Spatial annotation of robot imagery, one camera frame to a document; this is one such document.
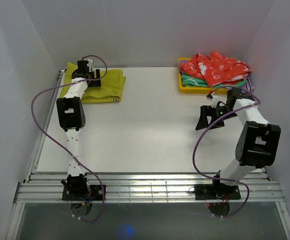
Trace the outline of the yellow-green trousers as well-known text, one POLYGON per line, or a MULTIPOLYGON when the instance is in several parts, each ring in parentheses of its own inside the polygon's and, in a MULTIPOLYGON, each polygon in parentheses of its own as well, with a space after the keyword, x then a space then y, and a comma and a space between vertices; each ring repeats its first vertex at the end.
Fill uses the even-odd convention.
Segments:
MULTIPOLYGON (((72 73, 78 69, 76 64, 67 63, 64 84, 71 83, 72 73)), ((118 103, 121 101, 126 77, 123 76, 122 69, 111 69, 107 71, 101 79, 101 87, 87 88, 82 96, 83 104, 118 103)), ((63 87, 60 98, 68 92, 70 86, 63 87)))

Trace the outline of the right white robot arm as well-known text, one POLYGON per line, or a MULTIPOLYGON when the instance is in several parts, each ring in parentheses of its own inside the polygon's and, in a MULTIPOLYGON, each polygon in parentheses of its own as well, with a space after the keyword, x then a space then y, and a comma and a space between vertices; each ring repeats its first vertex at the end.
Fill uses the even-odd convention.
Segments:
POLYGON ((238 117, 243 129, 235 147, 234 160, 213 177, 211 194, 223 198, 237 192, 237 185, 248 173, 255 169, 271 166, 277 153, 281 128, 270 124, 259 112, 260 100, 247 90, 231 87, 226 92, 226 102, 222 102, 211 90, 207 98, 211 105, 200 108, 196 130, 217 129, 224 126, 227 119, 238 117))

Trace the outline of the purple striped garment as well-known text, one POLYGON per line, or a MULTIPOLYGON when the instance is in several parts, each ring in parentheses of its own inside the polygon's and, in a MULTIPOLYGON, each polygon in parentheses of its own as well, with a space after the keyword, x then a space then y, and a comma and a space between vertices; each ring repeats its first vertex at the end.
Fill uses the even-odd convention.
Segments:
MULTIPOLYGON (((179 58, 179 59, 177 60, 178 69, 180 69, 180 65, 181 65, 181 64, 184 64, 184 63, 186 63, 186 62, 189 61, 189 60, 190 60, 189 58, 179 58)), ((251 84, 251 79, 250 79, 249 75, 247 75, 247 76, 245 77, 245 79, 246 79, 246 84, 245 84, 244 86, 242 86, 242 87, 239 87, 239 88, 242 88, 242 89, 244 89, 244 90, 248 90, 248 91, 253 91, 253 86, 252 86, 252 84, 251 84)))

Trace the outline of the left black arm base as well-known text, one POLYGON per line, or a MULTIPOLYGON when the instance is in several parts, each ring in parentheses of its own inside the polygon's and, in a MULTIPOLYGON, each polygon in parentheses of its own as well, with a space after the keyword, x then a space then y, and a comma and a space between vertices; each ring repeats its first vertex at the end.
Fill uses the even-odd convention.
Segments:
POLYGON ((86 185, 79 188, 63 188, 63 201, 102 201, 106 196, 106 186, 103 185, 86 185))

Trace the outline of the green folded garment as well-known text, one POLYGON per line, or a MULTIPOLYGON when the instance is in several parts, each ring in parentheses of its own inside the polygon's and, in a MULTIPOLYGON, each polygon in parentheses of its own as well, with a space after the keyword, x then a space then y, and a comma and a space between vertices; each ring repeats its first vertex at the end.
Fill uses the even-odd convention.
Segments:
MULTIPOLYGON (((194 78, 192 76, 186 75, 186 74, 181 74, 181 84, 183 87, 202 87, 202 88, 208 88, 208 84, 205 80, 199 79, 199 78, 194 78)), ((217 84, 214 87, 220 87, 220 86, 225 86, 225 85, 232 85, 236 87, 242 87, 246 84, 246 79, 242 80, 237 80, 233 82, 224 82, 221 84, 217 84)))

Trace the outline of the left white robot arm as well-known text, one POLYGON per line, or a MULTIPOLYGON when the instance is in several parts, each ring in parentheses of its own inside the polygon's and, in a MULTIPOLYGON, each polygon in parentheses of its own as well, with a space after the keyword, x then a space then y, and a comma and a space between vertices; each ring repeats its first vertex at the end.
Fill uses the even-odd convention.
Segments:
POLYGON ((79 163, 81 148, 79 143, 80 130, 86 124, 82 106, 82 96, 88 87, 99 87, 100 71, 94 69, 92 59, 77 61, 77 69, 71 74, 71 85, 63 97, 56 101, 60 127, 65 132, 69 154, 69 168, 66 180, 62 181, 65 194, 85 200, 90 196, 91 188, 87 185, 87 171, 79 163))

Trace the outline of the yellow plastic tray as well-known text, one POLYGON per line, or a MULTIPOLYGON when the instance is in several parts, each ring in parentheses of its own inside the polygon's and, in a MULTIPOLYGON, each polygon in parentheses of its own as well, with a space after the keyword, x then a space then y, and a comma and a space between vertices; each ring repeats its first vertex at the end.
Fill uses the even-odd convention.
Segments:
POLYGON ((228 91, 228 88, 222 88, 222 89, 218 89, 216 90, 215 88, 209 88, 209 87, 184 87, 182 86, 182 80, 181 80, 181 70, 178 69, 178 87, 179 87, 179 91, 182 94, 209 94, 212 90, 214 90, 215 94, 222 94, 225 95, 228 91))

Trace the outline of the red white patterned garment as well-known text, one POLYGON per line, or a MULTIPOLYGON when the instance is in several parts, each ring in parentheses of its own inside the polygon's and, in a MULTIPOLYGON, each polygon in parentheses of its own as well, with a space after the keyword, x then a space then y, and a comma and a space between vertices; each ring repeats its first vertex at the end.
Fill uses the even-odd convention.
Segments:
POLYGON ((197 53, 178 65, 183 74, 204 80, 209 87, 241 81, 251 72, 246 63, 228 58, 217 51, 213 51, 208 57, 197 53))

